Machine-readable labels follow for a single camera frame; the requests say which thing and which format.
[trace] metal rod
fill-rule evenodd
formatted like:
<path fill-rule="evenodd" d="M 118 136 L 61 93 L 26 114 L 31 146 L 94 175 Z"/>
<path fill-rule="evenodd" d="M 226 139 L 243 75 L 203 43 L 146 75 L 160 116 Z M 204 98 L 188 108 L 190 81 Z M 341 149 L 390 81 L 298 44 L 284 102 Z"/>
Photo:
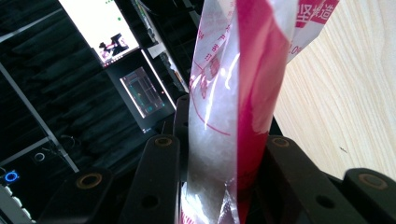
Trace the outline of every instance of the metal rod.
<path fill-rule="evenodd" d="M 23 103 L 26 105 L 26 107 L 29 109 L 29 111 L 32 113 L 32 115 L 35 117 L 35 120 L 37 120 L 38 124 L 43 128 L 43 130 L 47 133 L 49 139 L 55 144 L 55 146 L 58 148 L 58 151 L 62 153 L 64 158 L 67 160 L 69 163 L 70 167 L 73 169 L 74 172 L 78 172 L 77 166 L 73 163 L 73 161 L 70 159 L 70 157 L 67 155 L 67 152 L 64 150 L 62 145 L 59 143 L 58 139 L 55 137 L 53 132 L 50 130 L 49 126 L 47 126 L 46 122 L 41 118 L 41 116 L 38 114 L 38 112 L 35 110 L 33 105 L 30 103 L 30 101 L 27 99 L 27 97 L 24 95 L 23 91 L 21 88 L 18 86 L 18 84 L 14 81 L 14 79 L 11 77 L 7 69 L 3 66 L 2 63 L 0 63 L 0 72 L 3 73 L 4 77 L 6 80 L 9 82 L 11 87 L 14 89 L 14 91 L 20 96 L 22 99 Z"/>
<path fill-rule="evenodd" d="M 13 31 L 13 32 L 11 32 L 9 34 L 0 36 L 0 43 L 5 41 L 5 40 L 7 40 L 7 39 L 10 39 L 14 35 L 17 35 L 17 34 L 23 32 L 23 31 L 29 29 L 30 27 L 38 24 L 39 22 L 43 21 L 44 19 L 46 19 L 46 18 L 48 18 L 48 17 L 50 17 L 50 16 L 52 16 L 52 15 L 54 15 L 54 14 L 60 12 L 60 11 L 62 11 L 61 8 L 56 10 L 56 11 L 54 11 L 54 12 L 51 12 L 50 14 L 48 14 L 47 16 L 45 16 L 45 17 L 43 17 L 41 19 L 38 19 L 38 20 L 36 20 L 36 21 L 34 21 L 34 22 L 30 23 L 30 24 L 27 24 L 27 25 L 23 26 L 22 28 L 20 28 L 20 29 L 18 29 L 16 31 Z"/>
<path fill-rule="evenodd" d="M 4 166 L 4 165 L 6 165 L 7 163 L 9 163 L 9 162 L 11 162 L 11 161 L 15 161 L 17 158 L 23 156 L 24 154 L 26 154 L 26 153 L 32 151 L 33 149 L 35 149 L 35 148 L 37 148 L 37 147 L 39 147 L 39 146 L 41 146 L 41 145 L 47 143 L 49 140 L 50 140 L 50 139 L 49 139 L 48 137 L 45 137 L 45 138 L 39 140 L 38 142 L 33 143 L 33 144 L 30 145 L 29 147 L 26 147 L 24 150 L 21 150 L 21 151 L 15 153 L 14 155 L 12 155 L 12 156 L 6 158 L 6 159 L 3 160 L 3 161 L 0 161 L 0 166 Z"/>

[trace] monitor screen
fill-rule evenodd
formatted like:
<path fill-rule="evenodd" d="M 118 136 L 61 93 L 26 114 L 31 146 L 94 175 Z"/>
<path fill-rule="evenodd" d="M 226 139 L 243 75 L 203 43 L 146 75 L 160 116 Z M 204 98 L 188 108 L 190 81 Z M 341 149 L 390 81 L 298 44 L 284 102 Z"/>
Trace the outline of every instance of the monitor screen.
<path fill-rule="evenodd" d="M 106 72 L 143 133 L 175 113 L 172 97 L 142 49 Z"/>
<path fill-rule="evenodd" d="M 60 0 L 60 3 L 103 67 L 139 47 L 114 0 Z"/>
<path fill-rule="evenodd" d="M 165 106 L 143 67 L 139 67 L 132 73 L 120 78 L 120 82 L 142 118 Z"/>

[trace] black machine part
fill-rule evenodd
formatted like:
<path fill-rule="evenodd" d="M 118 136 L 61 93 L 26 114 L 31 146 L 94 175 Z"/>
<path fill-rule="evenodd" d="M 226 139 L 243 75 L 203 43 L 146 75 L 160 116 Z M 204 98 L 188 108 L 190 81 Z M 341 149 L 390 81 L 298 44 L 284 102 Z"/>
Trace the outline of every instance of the black machine part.
<path fill-rule="evenodd" d="M 187 169 L 188 105 L 188 96 L 181 97 L 173 129 L 164 125 L 166 133 L 173 130 L 173 135 L 159 134 L 148 140 L 121 209 L 120 224 L 178 223 L 180 185 Z M 72 176 L 72 181 L 65 183 L 78 193 L 74 198 L 86 196 L 76 188 L 76 178 L 81 175 L 84 174 Z M 58 202 L 56 209 L 49 206 L 42 220 L 56 223 L 53 217 L 76 220 L 77 216 L 92 217 L 79 223 L 96 223 L 92 221 L 100 213 L 98 205 L 104 201 L 107 184 L 95 190 L 99 195 L 94 198 L 95 203 L 77 202 L 86 206 L 84 214 L 76 210 L 81 204 L 74 208 L 75 204 L 63 203 L 62 190 L 67 186 L 63 185 L 58 192 L 60 199 L 52 200 Z M 247 224 L 396 223 L 395 181 L 368 169 L 351 169 L 343 181 L 326 175 L 295 142 L 284 136 L 268 137 L 253 197 L 258 199 L 253 201 L 260 202 L 262 218 L 258 221 L 247 217 Z"/>
<path fill-rule="evenodd" d="M 113 174 L 90 168 L 70 175 L 53 195 L 38 223 L 105 223 L 101 205 L 113 181 Z"/>

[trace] plastic bag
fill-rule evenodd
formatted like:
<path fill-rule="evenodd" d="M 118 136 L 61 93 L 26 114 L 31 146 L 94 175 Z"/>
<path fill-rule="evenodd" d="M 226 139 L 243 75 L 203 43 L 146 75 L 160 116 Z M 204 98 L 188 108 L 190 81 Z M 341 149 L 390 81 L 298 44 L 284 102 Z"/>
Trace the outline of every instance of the plastic bag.
<path fill-rule="evenodd" d="M 182 223 L 244 223 L 300 6 L 205 0 L 191 68 Z"/>
<path fill-rule="evenodd" d="M 339 0 L 300 0 L 288 62 L 320 34 Z"/>

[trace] dark background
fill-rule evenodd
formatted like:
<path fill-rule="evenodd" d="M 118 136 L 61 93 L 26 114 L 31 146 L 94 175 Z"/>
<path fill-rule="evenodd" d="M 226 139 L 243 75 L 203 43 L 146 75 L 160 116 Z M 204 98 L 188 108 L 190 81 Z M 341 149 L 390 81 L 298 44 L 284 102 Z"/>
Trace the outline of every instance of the dark background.
<path fill-rule="evenodd" d="M 132 2 L 120 0 L 117 4 L 140 46 L 143 49 L 154 46 L 153 33 L 144 26 Z M 137 167 L 146 141 L 161 131 L 161 125 L 142 133 L 60 3 L 0 0 L 0 36 L 58 9 L 60 11 L 49 18 L 1 42 L 0 63 L 80 170 L 104 167 L 116 178 L 128 175 Z M 197 28 L 186 13 L 155 17 L 153 21 L 166 47 L 188 81 Z M 184 94 L 176 87 L 161 58 L 152 62 L 172 97 L 176 100 Z M 0 92 L 2 161 L 46 135 L 3 74 Z M 73 173 L 55 150 L 43 162 L 36 163 L 32 155 L 25 155 L 4 168 L 20 173 L 21 178 L 10 187 L 35 219 L 64 179 Z"/>

